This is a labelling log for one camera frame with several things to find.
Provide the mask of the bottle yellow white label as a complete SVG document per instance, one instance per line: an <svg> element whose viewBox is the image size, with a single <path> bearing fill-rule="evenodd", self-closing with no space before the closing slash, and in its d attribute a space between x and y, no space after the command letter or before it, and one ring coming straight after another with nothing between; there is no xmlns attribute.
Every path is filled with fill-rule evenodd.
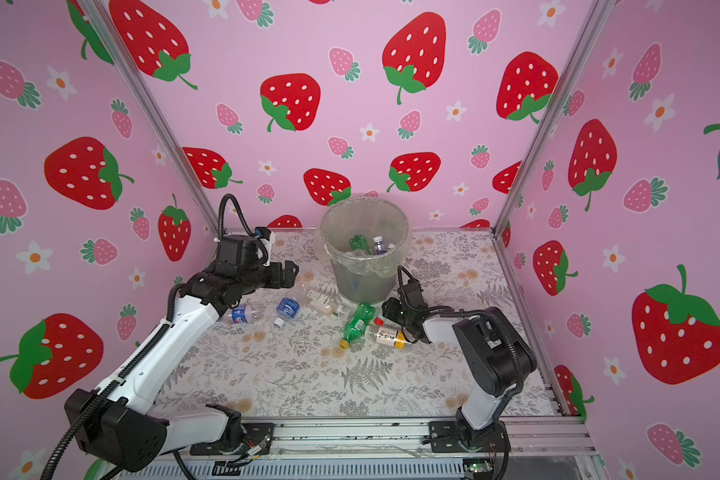
<svg viewBox="0 0 720 480"><path fill-rule="evenodd" d="M366 338L379 345L403 350L408 341L403 333L395 328L372 326L366 331Z"/></svg>

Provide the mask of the Pepsi water bottle blue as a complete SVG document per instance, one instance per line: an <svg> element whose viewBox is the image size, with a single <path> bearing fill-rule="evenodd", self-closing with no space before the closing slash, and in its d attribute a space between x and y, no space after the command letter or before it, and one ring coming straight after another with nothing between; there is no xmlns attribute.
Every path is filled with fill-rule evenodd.
<svg viewBox="0 0 720 480"><path fill-rule="evenodd" d="M233 324L255 323L263 318L262 308L253 303L231 308L225 318Z"/></svg>

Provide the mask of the green bottle yellow cap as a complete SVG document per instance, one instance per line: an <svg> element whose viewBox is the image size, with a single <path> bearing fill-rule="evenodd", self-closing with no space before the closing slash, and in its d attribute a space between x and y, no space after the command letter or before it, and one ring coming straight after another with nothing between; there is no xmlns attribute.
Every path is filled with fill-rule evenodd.
<svg viewBox="0 0 720 480"><path fill-rule="evenodd" d="M369 246L368 240L364 235L358 234L353 236L349 240L350 251L353 253L362 252L367 255L371 255L371 247Z"/></svg>

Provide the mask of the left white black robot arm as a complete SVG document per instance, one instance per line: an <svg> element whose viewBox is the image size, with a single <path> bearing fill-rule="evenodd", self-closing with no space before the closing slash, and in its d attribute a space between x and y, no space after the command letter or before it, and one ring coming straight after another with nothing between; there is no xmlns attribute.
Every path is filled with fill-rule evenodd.
<svg viewBox="0 0 720 480"><path fill-rule="evenodd" d="M291 288L299 272L293 261L245 269L215 261L170 290L167 311L134 353L93 390L76 390L66 401L70 426L42 471L50 479L67 448L79 448L121 471L137 472L158 456L208 444L233 452L246 443L241 414L208 404L194 414L150 414L167 378L196 341L243 296L258 289Z"/></svg>

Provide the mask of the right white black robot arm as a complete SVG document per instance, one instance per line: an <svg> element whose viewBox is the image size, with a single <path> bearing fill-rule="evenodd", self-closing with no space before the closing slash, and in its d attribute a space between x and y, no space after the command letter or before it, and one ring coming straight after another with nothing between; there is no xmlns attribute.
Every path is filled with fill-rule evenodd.
<svg viewBox="0 0 720 480"><path fill-rule="evenodd" d="M445 441L466 451L479 451L505 430L501 421L510 401L524 389L538 366L531 347L501 309L456 309L428 305L420 283L413 279L398 288L398 295L382 303L382 316L402 328L412 343L449 343L458 346L474 385L455 414Z"/></svg>

